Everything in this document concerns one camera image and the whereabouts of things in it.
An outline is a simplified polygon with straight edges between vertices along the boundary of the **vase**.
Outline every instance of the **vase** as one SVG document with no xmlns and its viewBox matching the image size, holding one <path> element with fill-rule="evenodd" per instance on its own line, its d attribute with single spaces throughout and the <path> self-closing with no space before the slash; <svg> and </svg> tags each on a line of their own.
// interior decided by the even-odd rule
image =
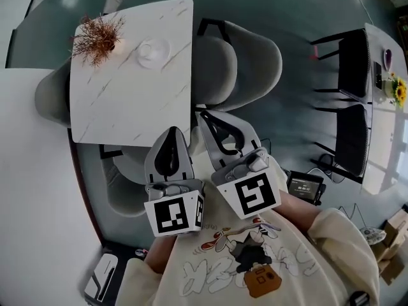
<svg viewBox="0 0 408 306">
<path fill-rule="evenodd" d="M 382 81 L 382 90 L 384 91 L 387 98 L 395 99 L 392 80 Z"/>
<path fill-rule="evenodd" d="M 123 54 L 125 47 L 126 47 L 126 41 L 121 38 L 118 42 L 115 43 L 115 46 L 112 49 L 112 54 L 115 54 L 115 55 Z"/>
</svg>

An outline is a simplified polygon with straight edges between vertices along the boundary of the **graphic print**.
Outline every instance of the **graphic print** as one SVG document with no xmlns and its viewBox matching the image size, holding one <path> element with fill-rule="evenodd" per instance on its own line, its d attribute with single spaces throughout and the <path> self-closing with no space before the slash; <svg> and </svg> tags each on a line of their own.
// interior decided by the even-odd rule
<svg viewBox="0 0 408 306">
<path fill-rule="evenodd" d="M 189 227 L 183 197 L 154 204 L 157 230 L 159 233 L 186 229 Z"/>
<path fill-rule="evenodd" d="M 198 196 L 197 199 L 197 213 L 196 213 L 196 226 L 201 227 L 201 224 L 203 222 L 203 204 L 204 201 L 201 197 Z"/>
<path fill-rule="evenodd" d="M 250 214 L 276 203 L 266 173 L 235 184 L 244 214 Z"/>
<path fill-rule="evenodd" d="M 223 256 L 212 265 L 207 259 L 202 259 L 196 267 L 186 262 L 180 296 L 199 294 L 206 285 L 209 293 L 216 293 L 233 284 L 258 298 L 279 289 L 285 272 L 293 277 L 302 273 L 308 277 L 318 271 L 319 265 L 305 244 L 300 243 L 294 254 L 283 246 L 274 250 L 265 243 L 265 239 L 272 242 L 278 238 L 280 231 L 263 219 L 254 218 L 252 224 L 238 230 L 223 228 L 216 232 L 214 240 L 202 244 L 193 255 L 228 250 L 230 256 Z"/>
</svg>

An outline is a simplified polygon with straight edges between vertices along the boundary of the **sleeve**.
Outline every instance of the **sleeve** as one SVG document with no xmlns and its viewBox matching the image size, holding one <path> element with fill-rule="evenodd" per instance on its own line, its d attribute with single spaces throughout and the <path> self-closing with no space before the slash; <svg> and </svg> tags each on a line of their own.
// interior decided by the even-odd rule
<svg viewBox="0 0 408 306">
<path fill-rule="evenodd" d="M 353 288 L 369 294 L 371 305 L 378 305 L 377 262 L 357 227 L 342 212 L 331 208 L 316 217 L 307 233 L 350 280 Z"/>
<path fill-rule="evenodd" d="M 120 285 L 115 306 L 152 305 L 162 275 L 140 259 L 130 259 Z"/>
</svg>

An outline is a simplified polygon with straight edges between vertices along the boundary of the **marble table top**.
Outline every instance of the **marble table top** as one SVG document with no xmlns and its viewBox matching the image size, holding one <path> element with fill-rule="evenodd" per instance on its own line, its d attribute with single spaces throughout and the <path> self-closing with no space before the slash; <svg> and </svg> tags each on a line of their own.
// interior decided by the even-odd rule
<svg viewBox="0 0 408 306">
<path fill-rule="evenodd" d="M 153 145 L 177 126 L 190 142 L 191 40 L 193 0 L 168 0 L 118 11 L 124 17 L 122 41 L 98 68 L 71 63 L 70 107 L 74 142 Z M 81 26 L 75 34 L 82 32 Z M 166 40 L 170 56 L 159 69 L 138 62 L 138 46 Z"/>
<path fill-rule="evenodd" d="M 387 191 L 398 182 L 408 182 L 408 103 L 403 108 L 390 104 L 382 90 L 375 86 L 375 62 L 382 67 L 382 77 L 387 77 L 384 51 L 392 52 L 390 72 L 408 80 L 404 51 L 399 44 L 379 28 L 365 24 L 370 50 L 371 67 L 368 78 L 372 88 L 372 119 L 370 146 L 362 188 L 372 195 Z"/>
</svg>

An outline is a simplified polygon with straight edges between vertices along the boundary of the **dried plant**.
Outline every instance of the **dried plant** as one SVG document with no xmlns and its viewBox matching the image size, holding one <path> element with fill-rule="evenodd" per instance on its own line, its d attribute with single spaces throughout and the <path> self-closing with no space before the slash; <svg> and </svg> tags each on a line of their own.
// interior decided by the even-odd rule
<svg viewBox="0 0 408 306">
<path fill-rule="evenodd" d="M 121 17 L 103 20 L 102 17 L 90 19 L 88 16 L 82 19 L 82 34 L 74 36 L 74 47 L 72 56 L 84 55 L 83 64 L 91 59 L 92 67 L 99 67 L 100 64 L 109 58 L 110 52 L 115 47 L 115 43 L 120 41 L 119 31 L 125 24 Z"/>
</svg>

